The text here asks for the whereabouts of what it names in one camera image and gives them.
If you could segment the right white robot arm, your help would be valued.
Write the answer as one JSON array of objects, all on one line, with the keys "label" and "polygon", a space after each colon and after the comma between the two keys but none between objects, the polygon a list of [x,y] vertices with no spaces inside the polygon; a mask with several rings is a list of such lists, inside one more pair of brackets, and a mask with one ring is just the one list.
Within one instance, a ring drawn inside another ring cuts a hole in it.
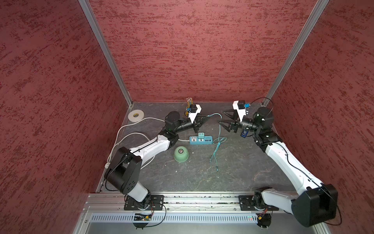
[{"label": "right white robot arm", "polygon": [[258,188],[252,199],[253,206],[258,211],[269,207],[282,209],[304,227],[328,223],[340,214],[337,189],[332,184],[324,184],[294,157],[272,129],[272,110],[260,107],[252,118],[247,118],[246,113],[244,106],[225,110],[223,114],[228,119],[219,121],[219,124],[228,132],[241,129],[242,137],[251,134],[256,145],[276,162],[296,190],[295,194],[290,194],[271,187]]}]

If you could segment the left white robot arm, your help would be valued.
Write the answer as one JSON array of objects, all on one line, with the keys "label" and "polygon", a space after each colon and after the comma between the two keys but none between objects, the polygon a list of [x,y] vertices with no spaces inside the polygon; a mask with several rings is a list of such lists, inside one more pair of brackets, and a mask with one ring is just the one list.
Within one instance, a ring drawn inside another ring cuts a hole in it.
[{"label": "left white robot arm", "polygon": [[157,154],[167,151],[179,140],[178,133],[193,129],[198,132],[210,117],[192,113],[194,118],[182,118],[176,111],[165,117],[165,125],[152,140],[133,148],[120,147],[111,157],[104,175],[120,193],[132,198],[138,209],[146,210],[151,205],[151,192],[139,182],[141,167]]}]

